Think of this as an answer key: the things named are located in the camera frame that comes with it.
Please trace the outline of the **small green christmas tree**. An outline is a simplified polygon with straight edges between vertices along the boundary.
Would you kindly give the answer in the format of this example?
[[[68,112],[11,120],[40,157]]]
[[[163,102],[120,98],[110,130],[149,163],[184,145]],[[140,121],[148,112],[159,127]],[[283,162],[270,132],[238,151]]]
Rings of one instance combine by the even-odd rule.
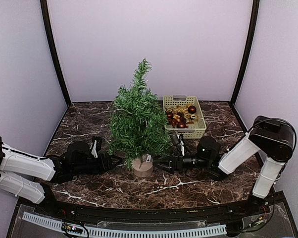
[[[171,146],[171,139],[165,131],[167,116],[157,96],[148,88],[146,77],[150,71],[151,63],[142,59],[134,70],[130,86],[120,86],[113,101],[114,112],[109,120],[109,154],[122,152],[128,168],[143,155],[165,155]]]

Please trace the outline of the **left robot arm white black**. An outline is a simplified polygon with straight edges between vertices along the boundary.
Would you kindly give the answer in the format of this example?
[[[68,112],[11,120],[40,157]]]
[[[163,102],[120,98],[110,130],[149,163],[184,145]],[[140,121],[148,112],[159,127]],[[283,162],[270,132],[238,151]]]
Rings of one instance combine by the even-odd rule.
[[[100,153],[102,139],[93,137],[91,145],[76,141],[60,156],[35,156],[3,143],[0,136],[0,189],[22,197],[41,208],[50,216],[57,216],[60,204],[55,201],[51,188],[25,178],[25,175],[65,183],[79,175],[99,175],[114,169],[122,158]]]

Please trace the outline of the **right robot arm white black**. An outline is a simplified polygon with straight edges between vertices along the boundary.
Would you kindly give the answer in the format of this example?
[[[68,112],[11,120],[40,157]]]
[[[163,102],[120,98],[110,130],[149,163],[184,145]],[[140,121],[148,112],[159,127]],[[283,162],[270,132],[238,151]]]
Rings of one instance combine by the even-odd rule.
[[[262,199],[269,194],[297,145],[296,130],[288,121],[264,116],[256,117],[244,136],[224,153],[220,153],[220,143],[211,136],[199,140],[193,155],[187,154],[182,136],[172,132],[170,137],[177,153],[153,161],[156,168],[170,174],[188,168],[203,168],[212,180],[222,181],[255,154],[265,154],[260,174],[252,187],[252,197],[243,205],[243,211],[248,215],[261,209]]]

